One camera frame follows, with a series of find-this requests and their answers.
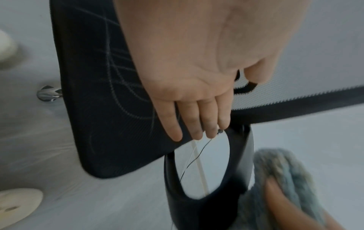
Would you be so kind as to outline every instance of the white slipper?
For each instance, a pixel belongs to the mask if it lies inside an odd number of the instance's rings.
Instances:
[[[16,42],[4,31],[0,30],[0,62],[12,57],[18,50]]]
[[[38,189],[20,188],[0,192],[0,229],[14,224],[34,212],[43,199]]]

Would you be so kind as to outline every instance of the gray fluffy cloth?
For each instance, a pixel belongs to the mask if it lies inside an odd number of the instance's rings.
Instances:
[[[269,176],[275,177],[292,203],[320,224],[325,224],[311,175],[291,152],[283,149],[256,152],[254,173],[255,184],[240,196],[238,215],[229,230],[279,230],[265,203],[264,187]]]

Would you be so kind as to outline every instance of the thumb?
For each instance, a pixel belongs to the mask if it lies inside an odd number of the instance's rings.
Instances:
[[[273,75],[278,63],[281,50],[265,57],[254,65],[244,69],[245,78],[253,83],[261,84],[267,82]]]
[[[282,230],[325,230],[323,226],[285,197],[273,177],[266,181],[265,199],[269,210]]]

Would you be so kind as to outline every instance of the white floor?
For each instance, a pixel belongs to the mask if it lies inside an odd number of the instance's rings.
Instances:
[[[63,101],[36,98],[43,85],[59,85],[48,1],[0,0],[0,28],[23,54],[16,65],[0,66],[0,190],[45,193],[36,212],[8,229],[170,229],[163,159],[121,178],[94,179],[80,167]],[[294,151],[312,172],[325,207],[351,230],[362,229],[364,216],[363,130],[364,106],[253,126],[256,148]],[[222,178],[227,155],[213,150],[227,146],[210,144],[200,161],[205,181],[197,164],[183,180],[191,196],[205,194],[206,185],[213,190]],[[188,144],[177,151],[179,172],[194,158],[192,150]]]

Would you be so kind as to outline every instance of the mesh backrest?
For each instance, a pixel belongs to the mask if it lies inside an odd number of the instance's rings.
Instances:
[[[359,7],[364,3],[336,2],[327,9],[324,3],[314,3],[273,79],[235,96],[232,122],[277,120],[364,101],[360,23],[364,16]],[[162,129],[111,0],[50,3],[64,101],[88,173],[100,178],[120,176],[191,140],[182,121],[184,139],[179,143]],[[320,9],[326,9],[325,18],[317,18]],[[351,13],[342,15],[343,9]],[[240,77],[236,88],[246,83]]]

